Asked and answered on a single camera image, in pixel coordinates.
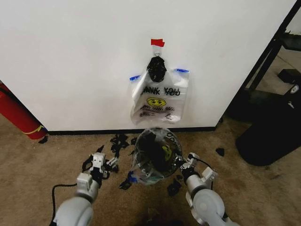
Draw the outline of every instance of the smiley face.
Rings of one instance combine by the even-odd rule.
[[[172,151],[170,150],[170,148],[168,146],[162,146],[162,149],[165,153],[165,161],[168,161],[171,157]]]
[[[162,106],[166,105],[165,100],[162,100],[160,98],[154,98],[154,97],[148,98],[147,103],[153,107],[162,107]]]

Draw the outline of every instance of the fire extinguisher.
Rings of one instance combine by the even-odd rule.
[[[46,135],[46,129],[3,83],[0,83],[0,113],[30,139],[40,139]]]

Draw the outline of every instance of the crumpled plastic bag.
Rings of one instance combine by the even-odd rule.
[[[182,156],[177,137],[168,129],[145,129],[137,139],[128,180],[151,185],[172,175],[176,159]]]

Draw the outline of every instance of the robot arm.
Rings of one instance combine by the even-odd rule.
[[[188,190],[186,200],[193,217],[200,225],[208,223],[210,226],[239,226],[225,214],[225,206],[218,193],[210,189],[218,174],[207,167],[200,176],[194,171],[198,161],[199,156],[190,153],[187,161],[180,167]]]
[[[92,204],[97,198],[98,189],[102,185],[102,180],[109,178],[109,171],[118,170],[118,158],[114,157],[108,161],[105,159],[105,154],[101,152],[93,153],[83,163],[83,172],[87,170],[86,166],[89,163],[92,164],[89,168],[90,173],[79,174],[75,196],[60,205],[52,225],[90,225],[93,216]]]

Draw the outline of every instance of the plastic bag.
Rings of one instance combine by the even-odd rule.
[[[157,183],[178,169],[178,156],[182,156],[181,146],[170,130],[145,129],[136,141],[128,179],[145,185]]]
[[[156,63],[161,63],[162,58],[158,58],[157,62],[154,62],[155,66]],[[158,67],[159,70],[152,71],[149,65],[141,76],[130,78],[134,86],[132,91],[134,106],[131,112],[134,124],[143,120],[174,124],[182,118],[189,71],[184,69],[164,71],[162,66]]]

